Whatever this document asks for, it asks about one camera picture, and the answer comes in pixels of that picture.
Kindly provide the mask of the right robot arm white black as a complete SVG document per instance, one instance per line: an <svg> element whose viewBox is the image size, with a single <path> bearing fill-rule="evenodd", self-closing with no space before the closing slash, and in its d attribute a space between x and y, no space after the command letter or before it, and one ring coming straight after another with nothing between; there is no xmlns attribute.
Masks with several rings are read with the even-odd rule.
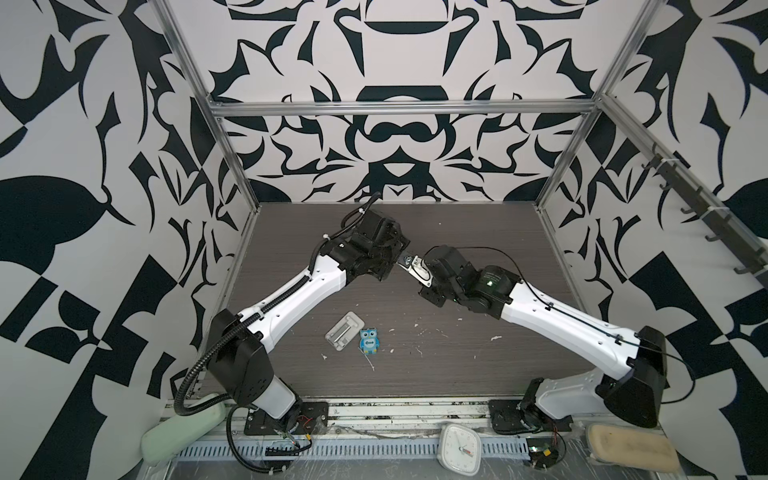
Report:
<svg viewBox="0 0 768 480"><path fill-rule="evenodd" d="M509 433L533 433L567 417L603 413L641 428L657 426L667 383L660 331L599 320L533 287L520 271L496 265L477 269L447 245L405 261L404 267L430 303L453 302L527 328L591 363L592 370L583 374L532 380L515 407Z"/></svg>

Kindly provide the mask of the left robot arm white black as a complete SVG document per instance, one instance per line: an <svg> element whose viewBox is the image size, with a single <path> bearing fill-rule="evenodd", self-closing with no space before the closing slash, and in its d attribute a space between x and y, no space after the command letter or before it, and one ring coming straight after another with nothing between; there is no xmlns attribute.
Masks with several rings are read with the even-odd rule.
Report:
<svg viewBox="0 0 768 480"><path fill-rule="evenodd" d="M209 330L205 367L240 407L256 407L292 422L300 397L274 372L269 353L294 325L326 298L360 276L383 281L409 240L399 223L369 210L313 250L309 265L267 298L233 313L219 312Z"/></svg>

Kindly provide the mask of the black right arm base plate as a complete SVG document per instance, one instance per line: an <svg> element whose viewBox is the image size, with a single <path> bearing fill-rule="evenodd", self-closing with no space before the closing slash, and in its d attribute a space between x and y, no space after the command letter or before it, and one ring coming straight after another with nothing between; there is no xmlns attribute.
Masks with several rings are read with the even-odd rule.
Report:
<svg viewBox="0 0 768 480"><path fill-rule="evenodd" d="M535 405L523 400L490 400L488 409L491 427L499 435L572 431L571 416L553 419Z"/></svg>

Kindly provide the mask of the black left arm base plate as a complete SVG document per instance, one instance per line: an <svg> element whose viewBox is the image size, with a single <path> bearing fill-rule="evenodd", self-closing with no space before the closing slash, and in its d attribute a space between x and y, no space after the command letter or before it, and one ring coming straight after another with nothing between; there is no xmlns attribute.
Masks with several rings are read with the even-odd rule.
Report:
<svg viewBox="0 0 768 480"><path fill-rule="evenodd" d="M259 409L250 409L246 415L244 434L246 436L267 436L290 433L302 436L324 427L329 414L329 403L307 401L300 409L292 409L284 419L276 420Z"/></svg>

